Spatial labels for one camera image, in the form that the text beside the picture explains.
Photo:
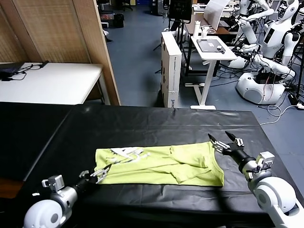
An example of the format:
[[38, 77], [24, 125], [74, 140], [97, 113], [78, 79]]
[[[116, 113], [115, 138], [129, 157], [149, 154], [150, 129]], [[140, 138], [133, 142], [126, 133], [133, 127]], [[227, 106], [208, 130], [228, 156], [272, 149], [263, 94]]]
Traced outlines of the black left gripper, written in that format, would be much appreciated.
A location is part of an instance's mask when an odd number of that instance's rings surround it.
[[102, 169], [98, 169], [90, 174], [89, 170], [82, 171], [79, 174], [79, 180], [76, 184], [76, 192], [77, 194], [81, 194], [85, 192], [87, 189], [92, 187], [93, 185], [101, 183], [105, 177], [107, 176], [111, 166], [107, 165]]

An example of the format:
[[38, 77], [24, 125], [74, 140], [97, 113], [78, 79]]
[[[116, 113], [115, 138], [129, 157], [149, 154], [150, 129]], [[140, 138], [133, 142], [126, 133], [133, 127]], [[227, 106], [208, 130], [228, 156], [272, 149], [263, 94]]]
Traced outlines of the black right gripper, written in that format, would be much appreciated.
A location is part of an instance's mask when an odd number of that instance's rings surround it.
[[223, 152], [224, 155], [230, 156], [238, 166], [244, 166], [252, 160], [252, 157], [244, 152], [244, 142], [242, 138], [236, 137], [233, 133], [225, 131], [228, 138], [232, 141], [227, 145], [217, 141], [211, 134], [208, 133], [209, 141], [213, 148], [218, 152]]

